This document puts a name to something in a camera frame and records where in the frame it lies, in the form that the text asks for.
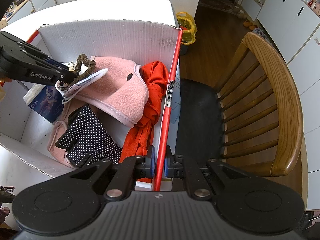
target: cardboard box flap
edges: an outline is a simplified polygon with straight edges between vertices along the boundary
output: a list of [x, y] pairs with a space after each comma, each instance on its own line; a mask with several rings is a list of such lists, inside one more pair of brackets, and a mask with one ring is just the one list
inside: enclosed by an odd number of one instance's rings
[[145, 65], [161, 61], [170, 69], [179, 29], [146, 21], [97, 19], [39, 28], [52, 58], [59, 62], [88, 57], [114, 56]]
[[21, 141], [31, 112], [23, 100], [26, 90], [17, 81], [6, 82], [3, 89], [6, 95], [0, 102], [0, 133]]
[[51, 178], [55, 178], [74, 170], [4, 134], [0, 134], [0, 145], [24, 163]]

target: polka dot fabric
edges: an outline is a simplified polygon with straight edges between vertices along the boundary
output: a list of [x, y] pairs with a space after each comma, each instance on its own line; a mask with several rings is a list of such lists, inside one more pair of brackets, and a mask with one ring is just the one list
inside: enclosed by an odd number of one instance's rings
[[119, 163], [121, 155], [121, 148], [107, 133], [88, 104], [80, 110], [56, 146], [68, 150], [67, 158], [78, 168], [103, 158]]

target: orange cloth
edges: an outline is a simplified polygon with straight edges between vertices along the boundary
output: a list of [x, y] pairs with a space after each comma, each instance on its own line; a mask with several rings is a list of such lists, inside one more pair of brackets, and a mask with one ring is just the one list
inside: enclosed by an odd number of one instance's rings
[[144, 106], [143, 116], [131, 128], [124, 140], [120, 161], [133, 155], [147, 155], [153, 141], [154, 125], [161, 113], [162, 97], [166, 93], [169, 73], [160, 61], [154, 61], [141, 67], [143, 80], [149, 90], [149, 99]]

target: yellow plastic bag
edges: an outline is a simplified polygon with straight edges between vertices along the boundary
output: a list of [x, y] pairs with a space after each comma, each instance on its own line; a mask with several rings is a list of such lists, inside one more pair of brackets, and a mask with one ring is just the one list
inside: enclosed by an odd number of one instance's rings
[[194, 18], [186, 13], [186, 12], [179, 12], [176, 14], [179, 26], [186, 27], [188, 30], [183, 30], [182, 35], [182, 44], [190, 45], [196, 41], [196, 32], [197, 26]]

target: pink fleece garment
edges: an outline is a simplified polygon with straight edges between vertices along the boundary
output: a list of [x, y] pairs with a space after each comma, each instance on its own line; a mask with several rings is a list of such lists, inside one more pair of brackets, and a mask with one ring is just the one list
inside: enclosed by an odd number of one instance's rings
[[91, 60], [96, 62], [95, 72], [103, 68], [109, 70], [75, 98], [96, 106], [124, 125], [133, 127], [141, 119], [149, 97], [148, 88], [140, 76], [141, 65], [118, 57], [92, 56]]
[[[50, 138], [48, 141], [47, 149], [51, 153], [51, 155], [63, 165], [68, 167], [72, 166], [69, 164], [70, 162], [66, 158], [66, 150], [60, 149], [56, 147], [54, 144], [61, 137], [62, 134], [68, 129], [68, 117], [69, 115], [75, 111], [76, 109], [84, 106], [86, 102], [80, 101], [78, 99], [71, 99], [70, 102], [66, 103], [63, 107], [63, 111], [59, 117], [59, 120], [54, 124], [52, 132], [50, 134]], [[98, 109], [95, 106], [90, 106], [92, 111], [97, 114]]]

